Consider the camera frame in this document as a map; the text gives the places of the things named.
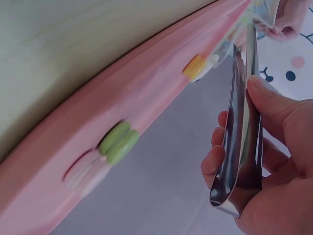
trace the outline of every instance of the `wooden surface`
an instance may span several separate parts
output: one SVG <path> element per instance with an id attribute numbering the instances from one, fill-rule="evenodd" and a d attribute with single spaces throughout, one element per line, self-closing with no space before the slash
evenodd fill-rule
<path id="1" fill-rule="evenodd" d="M 104 66 L 212 1 L 1 1 L 0 159 Z"/>

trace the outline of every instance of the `metal tongs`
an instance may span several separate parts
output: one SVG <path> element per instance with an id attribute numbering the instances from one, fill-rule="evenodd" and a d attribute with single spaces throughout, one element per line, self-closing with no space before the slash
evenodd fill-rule
<path id="1" fill-rule="evenodd" d="M 223 140 L 225 159 L 217 170 L 210 202 L 234 217 L 262 189 L 262 122 L 246 89 L 252 75 L 260 75 L 256 29 L 248 25 L 246 66 L 234 46 L 233 80 Z"/>

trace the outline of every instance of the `gray background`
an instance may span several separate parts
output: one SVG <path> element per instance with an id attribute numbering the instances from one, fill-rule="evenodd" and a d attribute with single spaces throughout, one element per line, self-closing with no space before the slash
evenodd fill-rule
<path id="1" fill-rule="evenodd" d="M 50 235 L 241 235 L 210 207 L 200 171 L 231 77 L 227 59 L 188 85 Z"/>

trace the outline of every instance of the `yellow clip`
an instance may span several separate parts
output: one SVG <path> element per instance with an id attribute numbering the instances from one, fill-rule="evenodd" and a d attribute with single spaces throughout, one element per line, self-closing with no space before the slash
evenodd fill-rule
<path id="1" fill-rule="evenodd" d="M 203 58 L 198 54 L 186 65 L 182 73 L 188 77 L 190 81 L 194 81 L 200 72 L 206 67 L 206 64 L 206 58 Z"/>

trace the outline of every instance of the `hand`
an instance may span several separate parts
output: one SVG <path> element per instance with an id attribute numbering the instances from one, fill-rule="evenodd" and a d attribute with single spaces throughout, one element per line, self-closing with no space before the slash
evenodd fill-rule
<path id="1" fill-rule="evenodd" d="M 265 35 L 287 41 L 300 34 L 300 30 L 312 0 L 280 0 L 276 23 L 273 29 L 259 25 Z"/>
<path id="2" fill-rule="evenodd" d="M 313 234 L 313 100 L 295 101 L 268 90 L 260 79 L 249 79 L 247 89 L 262 114 L 263 126 L 285 146 L 288 158 L 263 138 L 263 189 L 245 207 L 237 226 L 248 235 Z M 212 135 L 212 149 L 201 164 L 210 188 L 225 151 L 222 147 L 227 112 Z"/>

